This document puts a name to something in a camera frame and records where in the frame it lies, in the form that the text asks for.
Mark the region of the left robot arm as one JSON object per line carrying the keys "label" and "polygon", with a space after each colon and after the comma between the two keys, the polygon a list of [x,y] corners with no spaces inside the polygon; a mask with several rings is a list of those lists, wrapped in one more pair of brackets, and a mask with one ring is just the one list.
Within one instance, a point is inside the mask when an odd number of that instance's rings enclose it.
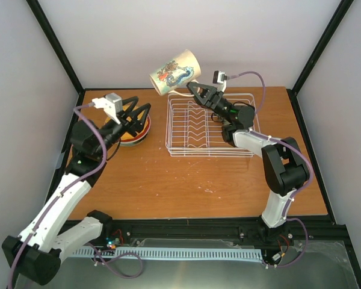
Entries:
{"label": "left robot arm", "polygon": [[112,238],[113,219],[98,210],[65,232],[61,228],[99,180],[110,160],[108,149],[119,145],[124,134],[135,137],[145,130],[151,104],[138,101],[136,96],[122,99],[109,93],[73,109],[79,120],[72,128],[72,158],[60,183],[34,220],[17,237],[8,236],[2,243],[10,266],[7,288],[14,287],[18,274],[45,285],[80,247]]}

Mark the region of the orange dotted plate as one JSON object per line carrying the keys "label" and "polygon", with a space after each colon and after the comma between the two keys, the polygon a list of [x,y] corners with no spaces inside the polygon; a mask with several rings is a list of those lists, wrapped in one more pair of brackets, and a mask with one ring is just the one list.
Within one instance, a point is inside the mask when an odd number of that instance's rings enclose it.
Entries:
{"label": "orange dotted plate", "polygon": [[150,104],[138,105],[136,102],[124,103],[117,113],[120,124],[107,118],[102,129],[112,138],[121,141],[139,138],[148,130]]}

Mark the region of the cream dragon mug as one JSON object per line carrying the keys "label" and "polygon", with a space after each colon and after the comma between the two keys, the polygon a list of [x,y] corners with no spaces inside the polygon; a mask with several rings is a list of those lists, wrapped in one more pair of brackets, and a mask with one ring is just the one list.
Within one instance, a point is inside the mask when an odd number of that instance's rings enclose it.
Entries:
{"label": "cream dragon mug", "polygon": [[164,96],[196,80],[201,74],[196,56],[186,49],[152,72],[149,79],[156,92]]}

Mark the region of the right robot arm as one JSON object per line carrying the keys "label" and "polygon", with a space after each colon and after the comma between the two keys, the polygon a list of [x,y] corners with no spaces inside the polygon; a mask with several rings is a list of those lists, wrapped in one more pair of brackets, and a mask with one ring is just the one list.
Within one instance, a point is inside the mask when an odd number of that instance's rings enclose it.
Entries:
{"label": "right robot arm", "polygon": [[250,104],[229,102],[214,86],[189,82],[187,89],[198,105],[223,120],[222,138],[226,143],[262,159],[270,194],[261,219],[271,229],[282,226],[288,221],[287,214],[296,194],[314,177],[313,167],[301,153],[296,140],[255,131],[256,108]]}

